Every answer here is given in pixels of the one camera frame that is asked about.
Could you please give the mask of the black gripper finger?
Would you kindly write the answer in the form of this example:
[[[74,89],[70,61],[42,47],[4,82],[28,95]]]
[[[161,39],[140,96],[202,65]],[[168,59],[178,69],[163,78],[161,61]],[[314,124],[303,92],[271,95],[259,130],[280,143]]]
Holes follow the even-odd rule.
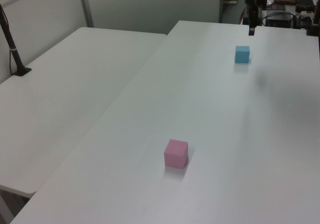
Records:
[[[253,36],[258,25],[259,10],[256,7],[249,7],[248,10],[248,25],[249,25],[249,36]]]

